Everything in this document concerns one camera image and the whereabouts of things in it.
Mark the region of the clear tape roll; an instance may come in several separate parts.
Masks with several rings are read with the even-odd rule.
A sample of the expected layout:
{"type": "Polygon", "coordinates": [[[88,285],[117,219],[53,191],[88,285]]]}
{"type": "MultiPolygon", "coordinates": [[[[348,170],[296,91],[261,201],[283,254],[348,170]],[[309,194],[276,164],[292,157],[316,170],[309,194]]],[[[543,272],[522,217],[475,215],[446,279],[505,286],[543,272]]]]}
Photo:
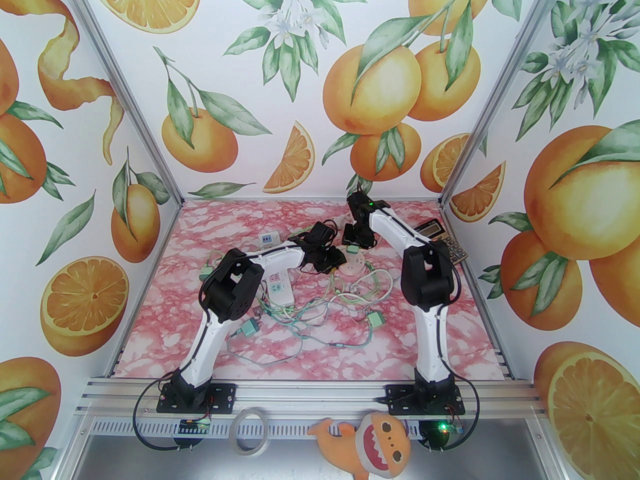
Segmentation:
{"type": "Polygon", "coordinates": [[[258,407],[248,407],[243,409],[233,419],[230,425],[228,438],[230,441],[231,449],[236,455],[240,457],[254,457],[256,455],[260,455],[267,446],[269,440],[269,425],[267,416],[263,411],[258,409],[258,407]],[[247,418],[251,417],[257,418],[260,422],[259,425],[262,428],[262,434],[260,435],[258,444],[254,447],[242,445],[239,435],[242,423],[244,423],[247,418]]]}

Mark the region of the aluminium back frame rail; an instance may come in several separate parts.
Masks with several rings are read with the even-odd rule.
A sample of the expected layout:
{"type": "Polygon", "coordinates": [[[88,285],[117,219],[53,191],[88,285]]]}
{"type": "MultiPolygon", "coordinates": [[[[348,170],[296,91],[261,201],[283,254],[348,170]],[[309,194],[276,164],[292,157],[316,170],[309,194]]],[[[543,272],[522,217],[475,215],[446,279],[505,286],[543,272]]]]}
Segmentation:
{"type": "MultiPolygon", "coordinates": [[[[420,202],[426,204],[434,204],[437,206],[441,206],[442,202],[439,198],[409,198],[409,197],[400,197],[400,198],[392,198],[390,196],[372,196],[374,201],[386,201],[387,203],[396,203],[396,202],[420,202]]],[[[248,196],[248,197],[235,197],[235,196],[223,196],[219,198],[206,199],[198,196],[188,196],[184,200],[185,202],[308,202],[308,203],[316,203],[316,202],[331,202],[338,204],[345,204],[347,202],[346,196],[342,196],[340,198],[331,198],[331,197],[283,197],[283,196],[248,196]]]]}

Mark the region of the aluminium frame rail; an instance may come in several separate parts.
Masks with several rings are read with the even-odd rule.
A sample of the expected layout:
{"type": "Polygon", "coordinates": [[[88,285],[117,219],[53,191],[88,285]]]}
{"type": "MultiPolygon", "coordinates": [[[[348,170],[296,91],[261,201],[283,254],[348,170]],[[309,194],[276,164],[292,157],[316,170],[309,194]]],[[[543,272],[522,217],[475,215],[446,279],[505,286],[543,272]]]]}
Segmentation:
{"type": "MultiPolygon", "coordinates": [[[[231,414],[212,414],[231,418],[244,409],[258,408],[276,419],[356,419],[373,410],[385,410],[377,402],[385,395],[385,381],[236,381],[231,414]]],[[[158,387],[149,379],[91,378],[76,403],[73,414],[132,416],[134,408],[141,418],[160,418],[156,411],[158,387]]],[[[482,419],[546,418],[547,411],[529,381],[458,381],[466,409],[463,419],[476,412],[482,419]]]]}
{"type": "MultiPolygon", "coordinates": [[[[409,197],[400,197],[400,198],[392,198],[390,196],[372,196],[374,201],[386,201],[387,203],[396,203],[396,202],[420,202],[426,204],[434,204],[437,206],[441,206],[442,202],[439,198],[409,198],[409,197]]],[[[206,199],[198,196],[188,196],[184,200],[185,202],[308,202],[308,203],[316,203],[316,202],[331,202],[338,204],[345,204],[347,202],[346,196],[342,196],[340,198],[331,198],[331,197],[283,197],[283,196],[248,196],[248,197],[235,197],[235,196],[223,196],[219,198],[206,199]]]]}

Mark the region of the aluminium right frame post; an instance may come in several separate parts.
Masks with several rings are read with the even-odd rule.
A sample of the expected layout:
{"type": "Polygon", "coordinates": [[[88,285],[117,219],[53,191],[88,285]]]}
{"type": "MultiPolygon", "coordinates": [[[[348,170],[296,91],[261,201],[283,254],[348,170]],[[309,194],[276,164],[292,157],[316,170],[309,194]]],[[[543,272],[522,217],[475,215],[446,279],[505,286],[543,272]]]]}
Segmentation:
{"type": "Polygon", "coordinates": [[[487,96],[486,103],[471,130],[467,144],[462,149],[461,155],[450,174],[450,178],[438,198],[438,203],[442,210],[448,207],[458,183],[466,173],[471,160],[473,160],[477,151],[479,151],[483,139],[487,137],[496,112],[498,112],[506,94],[509,92],[512,83],[517,77],[517,73],[529,51],[531,42],[538,33],[540,22],[546,13],[550,11],[552,5],[553,0],[533,0],[522,24],[519,26],[518,33],[512,41],[505,64],[503,64],[492,90],[489,96],[487,96]]]}

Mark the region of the grey metal tray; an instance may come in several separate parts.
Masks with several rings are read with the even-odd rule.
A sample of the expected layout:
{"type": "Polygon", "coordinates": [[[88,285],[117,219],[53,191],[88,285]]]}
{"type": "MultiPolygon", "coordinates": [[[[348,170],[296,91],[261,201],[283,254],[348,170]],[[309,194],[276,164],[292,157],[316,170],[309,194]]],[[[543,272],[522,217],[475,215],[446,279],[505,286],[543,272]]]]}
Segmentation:
{"type": "MultiPolygon", "coordinates": [[[[224,439],[192,451],[160,452],[134,438],[90,438],[78,466],[64,480],[354,480],[331,465],[313,440],[275,440],[260,454],[236,454],[224,439]]],[[[485,446],[474,439],[448,452],[413,446],[395,480],[547,480],[530,446],[485,446]]]]}

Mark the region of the pink marble pattern mat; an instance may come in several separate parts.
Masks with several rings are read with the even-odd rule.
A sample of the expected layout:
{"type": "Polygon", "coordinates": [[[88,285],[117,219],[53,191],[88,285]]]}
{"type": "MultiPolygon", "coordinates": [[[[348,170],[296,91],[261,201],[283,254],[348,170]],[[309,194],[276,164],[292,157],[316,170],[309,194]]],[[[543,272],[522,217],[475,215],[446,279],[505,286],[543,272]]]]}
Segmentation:
{"type": "MultiPolygon", "coordinates": [[[[278,232],[283,239],[317,221],[343,226],[350,220],[345,203],[332,202],[186,202],[132,325],[116,378],[157,378],[185,358],[201,323],[197,301],[201,268],[228,250],[260,247],[259,234],[278,232]]],[[[258,318],[260,330],[247,338],[240,323],[215,360],[214,375],[234,380],[396,381],[411,380],[418,356],[413,313],[399,286],[400,259],[381,242],[364,254],[366,265],[381,272],[368,279],[334,275],[337,290],[349,288],[373,300],[393,291],[375,306],[345,306],[329,288],[327,275],[293,270],[295,310],[313,302],[294,328],[270,315],[258,318]],[[380,311],[385,323],[372,329],[366,315],[380,311]]]]}

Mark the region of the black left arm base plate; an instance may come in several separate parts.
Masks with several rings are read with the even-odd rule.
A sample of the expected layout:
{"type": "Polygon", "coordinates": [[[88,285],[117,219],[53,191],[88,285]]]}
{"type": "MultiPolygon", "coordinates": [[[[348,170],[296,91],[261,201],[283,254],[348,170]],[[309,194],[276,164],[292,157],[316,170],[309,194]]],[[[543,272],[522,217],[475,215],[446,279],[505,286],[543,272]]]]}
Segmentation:
{"type": "Polygon", "coordinates": [[[163,384],[156,412],[160,414],[206,415],[233,412],[237,385],[206,382],[199,387],[173,382],[163,384]]]}

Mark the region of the orange shark plush toy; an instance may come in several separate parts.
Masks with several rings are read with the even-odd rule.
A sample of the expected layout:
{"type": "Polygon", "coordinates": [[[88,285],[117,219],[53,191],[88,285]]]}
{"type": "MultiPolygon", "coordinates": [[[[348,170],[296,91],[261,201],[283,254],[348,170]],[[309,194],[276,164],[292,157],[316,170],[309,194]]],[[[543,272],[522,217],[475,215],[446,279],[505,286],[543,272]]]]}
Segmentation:
{"type": "Polygon", "coordinates": [[[322,457],[353,480],[370,480],[374,474],[394,480],[407,466],[411,443],[405,424],[391,414],[374,411],[359,425],[337,424],[338,434],[330,432],[334,421],[325,418],[311,425],[306,434],[314,437],[322,457]]]}

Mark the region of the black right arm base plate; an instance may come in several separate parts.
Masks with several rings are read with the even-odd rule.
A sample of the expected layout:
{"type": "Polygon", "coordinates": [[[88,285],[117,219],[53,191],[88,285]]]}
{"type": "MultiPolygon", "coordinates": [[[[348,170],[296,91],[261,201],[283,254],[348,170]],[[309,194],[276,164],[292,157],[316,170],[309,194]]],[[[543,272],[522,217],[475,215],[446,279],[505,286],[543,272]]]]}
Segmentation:
{"type": "Polygon", "coordinates": [[[415,384],[386,384],[384,395],[379,402],[386,405],[393,416],[445,416],[451,413],[462,416],[467,413],[457,384],[445,387],[435,395],[418,393],[415,384]]]}

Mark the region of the aluminium frame post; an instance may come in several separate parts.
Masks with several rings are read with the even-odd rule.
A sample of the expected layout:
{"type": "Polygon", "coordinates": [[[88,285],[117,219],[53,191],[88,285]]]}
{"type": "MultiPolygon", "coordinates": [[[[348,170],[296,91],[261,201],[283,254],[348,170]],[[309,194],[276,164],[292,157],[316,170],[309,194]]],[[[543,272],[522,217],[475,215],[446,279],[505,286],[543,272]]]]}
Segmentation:
{"type": "Polygon", "coordinates": [[[150,156],[151,162],[153,162],[154,167],[157,168],[158,175],[166,185],[169,196],[179,208],[182,208],[185,203],[185,198],[165,158],[160,152],[151,128],[142,114],[134,93],[131,91],[130,85],[119,65],[110,42],[105,32],[103,32],[93,9],[91,9],[89,5],[89,0],[70,0],[70,6],[71,9],[78,14],[80,22],[86,28],[93,42],[94,52],[98,55],[119,102],[122,104],[126,115],[128,115],[128,118],[134,126],[138,138],[142,141],[142,144],[144,144],[144,148],[150,156]]]}
{"type": "Polygon", "coordinates": [[[538,33],[540,22],[546,13],[550,11],[552,5],[553,0],[533,0],[522,24],[519,26],[518,33],[512,41],[505,64],[503,64],[492,90],[489,96],[487,96],[486,103],[471,130],[467,144],[462,149],[461,155],[450,174],[450,178],[438,198],[438,203],[442,210],[448,207],[458,183],[466,173],[471,160],[473,160],[477,151],[479,151],[483,139],[487,137],[496,112],[498,112],[506,94],[509,92],[512,83],[517,77],[517,73],[529,51],[531,42],[538,33]]]}

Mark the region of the aluminium front frame rail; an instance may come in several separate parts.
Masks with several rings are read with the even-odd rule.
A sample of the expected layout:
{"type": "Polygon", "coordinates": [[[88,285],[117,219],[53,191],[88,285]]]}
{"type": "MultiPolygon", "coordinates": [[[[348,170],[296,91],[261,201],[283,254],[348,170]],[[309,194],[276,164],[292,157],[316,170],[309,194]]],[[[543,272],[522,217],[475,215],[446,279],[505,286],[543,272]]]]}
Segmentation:
{"type": "MultiPolygon", "coordinates": [[[[385,395],[385,381],[236,381],[231,414],[212,414],[231,418],[244,409],[258,408],[276,419],[356,419],[373,410],[385,410],[377,402],[385,395]]],[[[156,411],[158,387],[149,379],[91,378],[76,403],[73,414],[132,416],[134,408],[141,418],[160,418],[156,411]]],[[[476,412],[482,419],[546,418],[547,411],[529,381],[458,381],[466,409],[463,419],[476,412]]]]}

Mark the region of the black gold calculator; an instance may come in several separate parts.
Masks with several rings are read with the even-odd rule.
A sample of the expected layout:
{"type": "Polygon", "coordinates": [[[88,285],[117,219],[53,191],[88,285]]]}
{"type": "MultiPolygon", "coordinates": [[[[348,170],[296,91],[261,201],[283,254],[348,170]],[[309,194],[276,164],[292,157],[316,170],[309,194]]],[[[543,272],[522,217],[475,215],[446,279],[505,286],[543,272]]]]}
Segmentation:
{"type": "Polygon", "coordinates": [[[419,224],[414,230],[434,242],[444,243],[453,265],[458,265],[469,257],[466,250],[462,249],[437,218],[419,224]]]}

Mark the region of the aluminium left frame post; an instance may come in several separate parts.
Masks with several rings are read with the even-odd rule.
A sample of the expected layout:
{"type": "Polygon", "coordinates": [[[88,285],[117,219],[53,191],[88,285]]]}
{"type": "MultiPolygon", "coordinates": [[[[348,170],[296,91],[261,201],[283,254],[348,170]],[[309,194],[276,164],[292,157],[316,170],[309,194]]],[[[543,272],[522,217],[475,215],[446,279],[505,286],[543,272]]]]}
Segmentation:
{"type": "Polygon", "coordinates": [[[160,152],[151,128],[142,114],[134,93],[131,91],[130,85],[119,65],[110,42],[105,32],[103,32],[93,9],[91,9],[89,5],[89,0],[70,0],[70,6],[71,9],[78,14],[80,22],[86,28],[93,42],[94,52],[98,55],[119,102],[122,104],[126,115],[128,115],[128,118],[134,126],[138,138],[142,141],[142,144],[144,144],[144,148],[150,156],[151,162],[153,162],[154,167],[157,168],[158,175],[166,185],[169,196],[179,208],[182,208],[185,203],[185,198],[165,158],[160,152]]]}

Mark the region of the long white power strip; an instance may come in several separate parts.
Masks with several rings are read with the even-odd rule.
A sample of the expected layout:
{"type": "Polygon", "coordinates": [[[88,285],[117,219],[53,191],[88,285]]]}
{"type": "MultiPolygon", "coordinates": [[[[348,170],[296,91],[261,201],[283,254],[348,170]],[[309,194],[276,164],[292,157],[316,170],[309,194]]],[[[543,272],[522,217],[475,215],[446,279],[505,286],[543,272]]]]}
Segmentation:
{"type": "MultiPolygon", "coordinates": [[[[270,249],[279,246],[281,236],[278,231],[268,231],[258,235],[261,249],[270,249]]],[[[293,307],[295,298],[288,269],[272,272],[266,278],[267,295],[272,307],[293,307]]]]}

